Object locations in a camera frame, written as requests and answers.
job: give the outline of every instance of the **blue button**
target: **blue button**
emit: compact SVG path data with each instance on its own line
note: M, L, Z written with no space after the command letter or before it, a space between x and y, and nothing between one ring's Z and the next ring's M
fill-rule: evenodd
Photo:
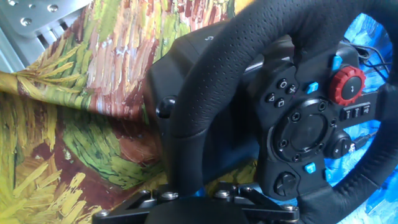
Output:
M318 87L319 87L319 84L317 82L313 82L313 83L309 84L309 86L307 87L305 92L306 92L306 94L313 93L318 90Z
M343 59L339 56L336 55L333 57L333 62L331 63L331 70L332 71L337 71L340 69L341 63L343 63Z
M315 166L315 163L310 163L310 164L308 164L308 165L306 165L305 167L304 167L304 169L305 169L305 171L307 171L307 173L309 173L309 174L312 174L312 173L314 173L315 171L317 171L317 167Z
M330 170L325 169L325 180L327 182L330 182L332 178L333 178L333 174L331 174Z

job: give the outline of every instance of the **silver metal plate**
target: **silver metal plate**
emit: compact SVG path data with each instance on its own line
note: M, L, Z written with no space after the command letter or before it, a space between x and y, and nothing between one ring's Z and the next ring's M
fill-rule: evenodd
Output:
M90 2L91 0L0 0L0 11L17 34L34 38L59 26L59 20Z

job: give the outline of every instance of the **button cluster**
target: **button cluster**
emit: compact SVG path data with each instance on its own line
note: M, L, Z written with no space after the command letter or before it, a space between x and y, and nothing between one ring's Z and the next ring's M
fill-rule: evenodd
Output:
M364 116L370 113L371 104L365 103L357 106L350 106L347 108L343 108L341 117L343 120L358 118L360 116Z
M294 84L289 85L286 78L282 78L277 82L276 88L278 90L285 90L286 95L293 95L297 91ZM270 93L266 96L266 103L273 103L276 108L285 106L285 98L276 96L275 93Z

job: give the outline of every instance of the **steering wheel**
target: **steering wheel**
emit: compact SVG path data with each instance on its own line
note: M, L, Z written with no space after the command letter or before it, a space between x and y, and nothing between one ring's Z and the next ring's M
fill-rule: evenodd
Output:
M328 66L334 56L330 52L336 53L349 25L365 13L385 27L394 52L388 82L380 87L375 106L380 111L374 118L381 121L379 131L363 158L339 184L313 183L311 190L303 190L297 197L301 223L337 223L349 215L398 164L397 11L395 0L254 1L212 40L178 94L164 150L169 184L180 195L192 195L203 186L207 130L231 102L245 68L267 46L290 35L295 45L295 78L330 75Z

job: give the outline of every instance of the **directional pad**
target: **directional pad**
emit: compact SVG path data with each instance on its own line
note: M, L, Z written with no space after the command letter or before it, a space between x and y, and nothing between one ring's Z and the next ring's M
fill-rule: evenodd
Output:
M280 196L290 195L295 189L296 183L297 180L293 174L289 172L284 172L279 175L277 180L275 181L275 193L279 194Z

